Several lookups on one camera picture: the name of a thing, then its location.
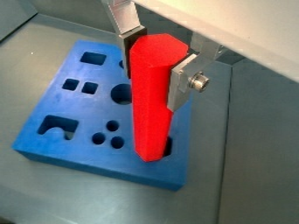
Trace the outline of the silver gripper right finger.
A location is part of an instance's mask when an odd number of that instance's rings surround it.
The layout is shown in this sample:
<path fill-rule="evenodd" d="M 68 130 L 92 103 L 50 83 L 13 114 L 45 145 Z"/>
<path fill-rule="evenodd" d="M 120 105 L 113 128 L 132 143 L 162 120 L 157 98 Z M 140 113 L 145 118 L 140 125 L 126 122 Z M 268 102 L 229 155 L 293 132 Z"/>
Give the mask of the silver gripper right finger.
<path fill-rule="evenodd" d="M 204 68 L 220 57 L 226 48 L 197 32 L 190 36 L 192 53 L 174 64 L 170 71 L 166 108 L 176 111 L 188 101 L 189 93 L 198 93 L 208 86 L 209 79 L 202 74 Z"/>

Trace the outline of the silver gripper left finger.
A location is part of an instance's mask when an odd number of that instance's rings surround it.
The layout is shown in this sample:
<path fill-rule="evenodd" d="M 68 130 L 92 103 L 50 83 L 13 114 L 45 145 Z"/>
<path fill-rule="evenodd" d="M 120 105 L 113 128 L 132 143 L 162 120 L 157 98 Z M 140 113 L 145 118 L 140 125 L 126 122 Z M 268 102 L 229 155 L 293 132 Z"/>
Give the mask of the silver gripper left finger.
<path fill-rule="evenodd" d="M 101 3 L 114 28 L 125 74 L 130 77 L 129 49 L 136 40 L 146 34 L 146 29 L 140 24 L 136 4 L 130 0 L 101 0 Z"/>

